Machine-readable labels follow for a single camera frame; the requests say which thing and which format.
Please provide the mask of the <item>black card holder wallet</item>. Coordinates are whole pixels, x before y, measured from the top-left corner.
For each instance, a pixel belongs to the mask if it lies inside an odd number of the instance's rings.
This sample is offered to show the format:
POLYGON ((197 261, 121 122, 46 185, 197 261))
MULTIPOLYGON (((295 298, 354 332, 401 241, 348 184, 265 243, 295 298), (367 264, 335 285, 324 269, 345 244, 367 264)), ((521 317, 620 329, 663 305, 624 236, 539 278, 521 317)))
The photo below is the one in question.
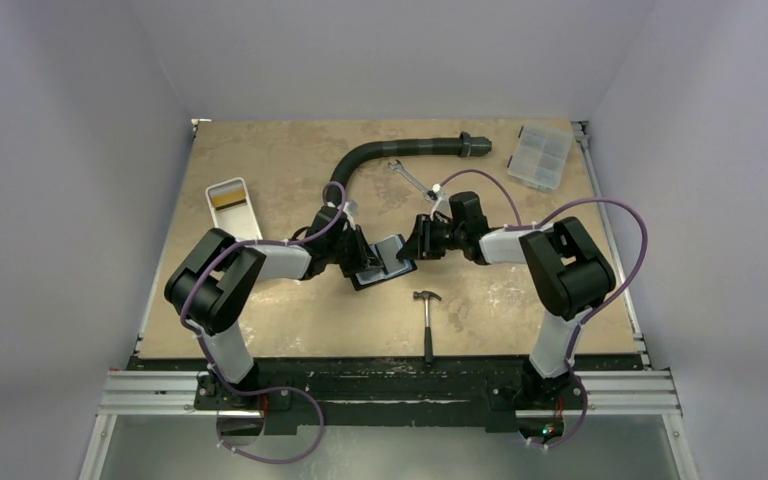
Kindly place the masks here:
POLYGON ((417 270, 413 260, 400 260, 398 251, 405 245, 402 234, 386 237, 370 244, 371 251, 376 255, 380 266, 356 273, 350 277, 355 291, 361 291, 383 282, 410 274, 417 270))

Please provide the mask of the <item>gold credit card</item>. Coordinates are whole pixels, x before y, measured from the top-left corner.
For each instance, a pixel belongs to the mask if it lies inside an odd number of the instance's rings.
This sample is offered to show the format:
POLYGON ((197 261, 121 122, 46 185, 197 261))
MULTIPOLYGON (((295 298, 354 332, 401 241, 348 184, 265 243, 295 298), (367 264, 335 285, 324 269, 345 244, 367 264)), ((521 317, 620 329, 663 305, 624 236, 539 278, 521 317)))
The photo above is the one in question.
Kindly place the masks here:
POLYGON ((220 192, 211 197, 212 206, 216 211, 232 208, 247 202, 247 194, 244 189, 235 189, 220 192))

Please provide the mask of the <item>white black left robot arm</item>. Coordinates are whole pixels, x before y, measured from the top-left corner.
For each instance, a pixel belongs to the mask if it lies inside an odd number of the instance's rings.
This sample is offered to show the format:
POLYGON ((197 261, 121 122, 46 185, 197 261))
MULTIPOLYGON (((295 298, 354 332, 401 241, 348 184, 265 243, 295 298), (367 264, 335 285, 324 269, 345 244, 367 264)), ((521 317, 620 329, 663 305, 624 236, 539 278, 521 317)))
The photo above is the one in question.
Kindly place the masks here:
POLYGON ((332 264, 350 279, 384 266, 361 227, 347 213, 324 206, 302 238, 238 241, 212 228, 168 279, 163 296, 196 335, 221 381, 219 395, 232 408, 247 408, 258 395, 259 369, 239 328, 256 284, 310 280, 332 264))

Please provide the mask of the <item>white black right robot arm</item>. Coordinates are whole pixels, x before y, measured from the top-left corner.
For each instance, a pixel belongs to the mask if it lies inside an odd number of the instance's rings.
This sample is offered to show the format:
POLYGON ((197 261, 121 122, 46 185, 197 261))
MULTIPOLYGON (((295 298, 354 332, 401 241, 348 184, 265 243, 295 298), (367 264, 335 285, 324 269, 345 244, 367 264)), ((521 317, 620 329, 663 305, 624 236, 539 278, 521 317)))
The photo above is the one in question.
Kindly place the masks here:
POLYGON ((437 260, 459 250, 477 265, 528 268, 544 318, 513 397, 544 407, 572 379, 579 332, 614 292, 614 270, 581 221, 559 210, 529 225, 491 227, 475 192, 456 193, 448 204, 447 214, 417 215, 396 257, 437 260))

